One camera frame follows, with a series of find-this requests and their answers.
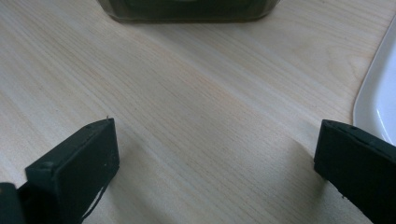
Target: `dark container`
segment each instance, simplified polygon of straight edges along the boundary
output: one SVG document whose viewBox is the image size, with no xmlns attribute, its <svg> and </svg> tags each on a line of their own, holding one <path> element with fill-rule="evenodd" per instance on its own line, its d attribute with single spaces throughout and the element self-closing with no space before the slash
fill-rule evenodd
<svg viewBox="0 0 396 224">
<path fill-rule="evenodd" d="M 98 0 L 116 21 L 254 21 L 279 0 Z"/>
</svg>

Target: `white plate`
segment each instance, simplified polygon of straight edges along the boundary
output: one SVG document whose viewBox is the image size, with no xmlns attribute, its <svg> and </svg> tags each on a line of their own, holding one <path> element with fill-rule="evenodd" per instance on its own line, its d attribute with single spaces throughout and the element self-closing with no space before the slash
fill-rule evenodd
<svg viewBox="0 0 396 224">
<path fill-rule="evenodd" d="M 396 144 L 396 17 L 373 59 L 353 110 L 353 124 Z"/>
</svg>

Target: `white tray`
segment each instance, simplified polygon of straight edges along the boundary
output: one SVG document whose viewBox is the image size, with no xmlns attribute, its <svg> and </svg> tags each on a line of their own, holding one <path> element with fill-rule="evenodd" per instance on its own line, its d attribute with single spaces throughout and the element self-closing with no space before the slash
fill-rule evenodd
<svg viewBox="0 0 396 224">
<path fill-rule="evenodd" d="M 396 17 L 373 59 L 353 111 L 353 124 L 396 144 Z"/>
</svg>

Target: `wooden table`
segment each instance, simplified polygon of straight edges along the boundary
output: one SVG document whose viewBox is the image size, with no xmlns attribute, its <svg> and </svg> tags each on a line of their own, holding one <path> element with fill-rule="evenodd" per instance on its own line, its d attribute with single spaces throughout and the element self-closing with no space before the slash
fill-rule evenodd
<svg viewBox="0 0 396 224">
<path fill-rule="evenodd" d="M 84 223 L 370 223 L 313 170 L 393 0 L 282 0 L 263 20 L 120 24 L 94 0 L 0 1 L 0 182 L 115 118 L 121 165 Z"/>
</svg>

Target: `light wood grain surface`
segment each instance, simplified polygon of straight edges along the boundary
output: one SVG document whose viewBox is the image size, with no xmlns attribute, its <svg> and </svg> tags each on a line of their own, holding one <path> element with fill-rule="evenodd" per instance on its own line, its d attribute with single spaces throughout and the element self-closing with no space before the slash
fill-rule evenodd
<svg viewBox="0 0 396 224">
<path fill-rule="evenodd" d="M 120 171 L 90 223 L 370 223 L 313 171 L 393 0 L 282 0 L 263 20 L 120 24 L 94 0 L 0 0 L 0 182 L 113 117 Z"/>
</svg>

